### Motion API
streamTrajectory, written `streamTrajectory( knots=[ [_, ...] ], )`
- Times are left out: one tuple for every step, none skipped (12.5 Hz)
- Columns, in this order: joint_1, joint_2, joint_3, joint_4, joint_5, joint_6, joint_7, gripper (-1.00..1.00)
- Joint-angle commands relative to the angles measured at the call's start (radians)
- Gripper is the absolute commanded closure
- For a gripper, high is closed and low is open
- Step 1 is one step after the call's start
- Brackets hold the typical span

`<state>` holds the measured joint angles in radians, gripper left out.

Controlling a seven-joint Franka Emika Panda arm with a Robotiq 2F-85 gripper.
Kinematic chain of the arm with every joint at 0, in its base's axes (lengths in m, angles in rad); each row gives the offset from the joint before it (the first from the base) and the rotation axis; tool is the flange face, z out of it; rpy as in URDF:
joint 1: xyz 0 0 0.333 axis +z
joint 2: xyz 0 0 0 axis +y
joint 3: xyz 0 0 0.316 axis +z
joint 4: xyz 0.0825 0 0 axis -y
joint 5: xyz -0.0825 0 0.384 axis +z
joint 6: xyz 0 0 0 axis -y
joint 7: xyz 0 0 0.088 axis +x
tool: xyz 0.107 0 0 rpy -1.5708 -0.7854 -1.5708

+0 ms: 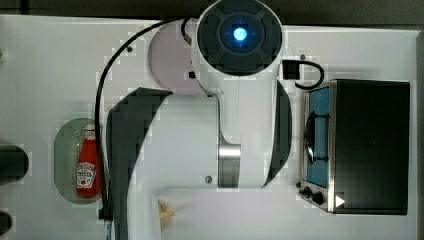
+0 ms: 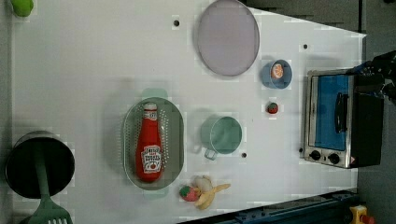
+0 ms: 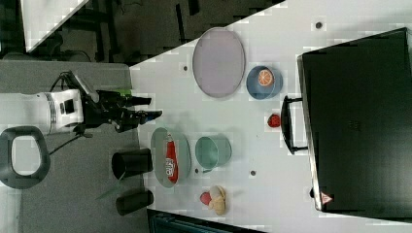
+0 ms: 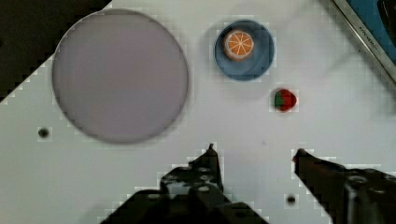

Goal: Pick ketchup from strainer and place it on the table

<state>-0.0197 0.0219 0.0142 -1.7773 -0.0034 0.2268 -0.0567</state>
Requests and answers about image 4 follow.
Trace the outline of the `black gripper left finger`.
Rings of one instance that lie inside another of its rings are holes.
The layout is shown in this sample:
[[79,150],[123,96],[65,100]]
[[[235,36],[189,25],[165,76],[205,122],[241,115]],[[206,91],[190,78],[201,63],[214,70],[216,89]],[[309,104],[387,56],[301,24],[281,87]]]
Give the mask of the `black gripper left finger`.
[[269,224],[246,203],[223,192],[219,155],[203,155],[161,178],[158,189],[143,189],[100,224]]

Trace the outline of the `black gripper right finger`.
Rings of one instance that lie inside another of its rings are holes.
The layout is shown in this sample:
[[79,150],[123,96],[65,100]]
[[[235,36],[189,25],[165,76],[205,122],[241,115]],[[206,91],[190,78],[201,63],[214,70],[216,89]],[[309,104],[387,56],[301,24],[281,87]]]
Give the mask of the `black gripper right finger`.
[[396,224],[396,181],[376,169],[348,169],[304,149],[294,173],[331,217],[333,224]]

